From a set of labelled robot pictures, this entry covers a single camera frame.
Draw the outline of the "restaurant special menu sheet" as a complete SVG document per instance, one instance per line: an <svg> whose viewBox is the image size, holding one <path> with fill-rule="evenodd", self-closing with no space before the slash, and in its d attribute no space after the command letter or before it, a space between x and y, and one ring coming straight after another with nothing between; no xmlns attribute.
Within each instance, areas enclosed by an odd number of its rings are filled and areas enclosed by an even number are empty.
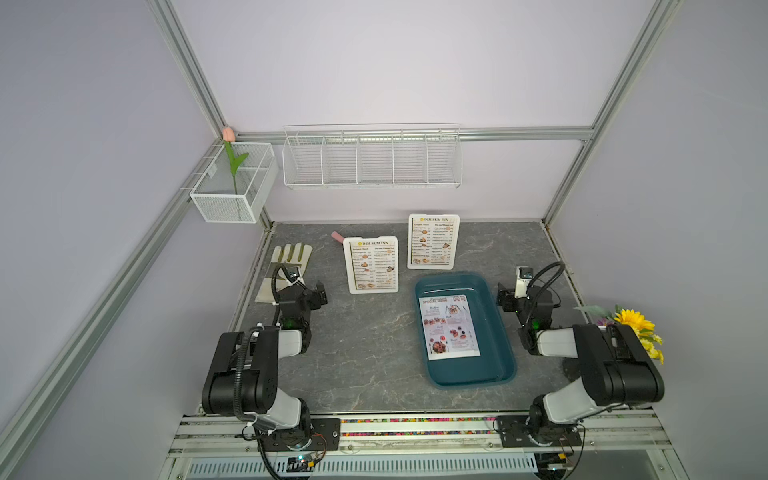
<svg viewBox="0 0 768 480"><path fill-rule="evenodd" d="M424 297L418 303L429 361L481 355L466 295Z"/></svg>

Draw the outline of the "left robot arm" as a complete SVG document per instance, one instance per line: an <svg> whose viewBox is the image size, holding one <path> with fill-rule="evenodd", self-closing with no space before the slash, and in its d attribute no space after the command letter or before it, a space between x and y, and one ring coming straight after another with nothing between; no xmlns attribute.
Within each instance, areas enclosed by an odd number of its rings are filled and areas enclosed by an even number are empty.
<svg viewBox="0 0 768 480"><path fill-rule="evenodd" d="M328 303L322 283L303 282L277 292L270 325L219 337L201 394L207 415L230 416L247 430L243 438L274 440L293 450L312 444L314 431L307 403L278 386L279 361L307 352L311 313Z"/></svg>

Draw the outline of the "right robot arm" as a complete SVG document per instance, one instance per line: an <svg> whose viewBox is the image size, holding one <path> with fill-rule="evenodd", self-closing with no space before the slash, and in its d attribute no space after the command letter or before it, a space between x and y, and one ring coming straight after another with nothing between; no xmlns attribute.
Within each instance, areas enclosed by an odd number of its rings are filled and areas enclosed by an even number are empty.
<svg viewBox="0 0 768 480"><path fill-rule="evenodd" d="M553 328L555 309L544 287L498 286L496 303L516 314L521 345L531 355L576 363L579 376L565 387L536 397L523 431L548 446L577 429L581 420L623 406L644 406L664 397L654 361L631 327L620 323Z"/></svg>

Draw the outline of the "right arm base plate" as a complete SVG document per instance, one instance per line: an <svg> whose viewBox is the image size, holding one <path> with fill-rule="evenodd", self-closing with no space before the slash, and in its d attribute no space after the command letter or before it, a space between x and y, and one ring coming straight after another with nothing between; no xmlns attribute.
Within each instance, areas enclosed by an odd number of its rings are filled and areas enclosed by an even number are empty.
<svg viewBox="0 0 768 480"><path fill-rule="evenodd" d="M535 427L528 415L500 415L493 430L502 446L513 447L580 447L582 436L576 425L547 424Z"/></svg>

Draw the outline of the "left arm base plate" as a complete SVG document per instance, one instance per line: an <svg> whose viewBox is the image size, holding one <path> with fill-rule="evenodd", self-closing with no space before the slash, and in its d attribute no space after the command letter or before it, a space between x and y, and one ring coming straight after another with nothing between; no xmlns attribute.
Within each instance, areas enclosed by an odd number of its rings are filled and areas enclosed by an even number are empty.
<svg viewBox="0 0 768 480"><path fill-rule="evenodd" d="M331 417L312 417L306 426L276 430L262 441L267 452L337 451L341 440L341 421Z"/></svg>

